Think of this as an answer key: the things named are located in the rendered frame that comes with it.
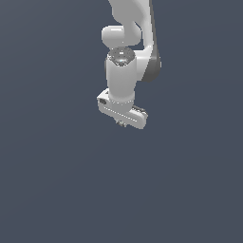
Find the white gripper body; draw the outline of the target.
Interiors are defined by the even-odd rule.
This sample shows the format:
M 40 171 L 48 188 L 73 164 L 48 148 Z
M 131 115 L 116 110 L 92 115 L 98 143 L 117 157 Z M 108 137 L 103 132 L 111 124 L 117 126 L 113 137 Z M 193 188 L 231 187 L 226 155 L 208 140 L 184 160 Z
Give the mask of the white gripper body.
M 109 89 L 105 89 L 98 97 L 99 110 L 105 115 L 112 117 L 115 122 L 123 121 L 127 125 L 142 129 L 146 125 L 148 114 L 142 108 L 133 105 L 129 111 L 120 111 L 114 107 L 114 103 L 109 100 Z

